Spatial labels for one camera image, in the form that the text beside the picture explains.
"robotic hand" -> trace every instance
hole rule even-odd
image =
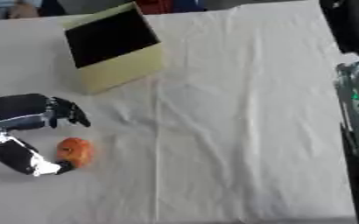
[[[0,162],[17,172],[35,177],[73,170],[70,161],[48,162],[34,147],[10,135],[13,130],[35,130],[47,124],[56,128],[59,119],[85,127],[91,125],[75,103],[64,99],[42,94],[0,97]]]

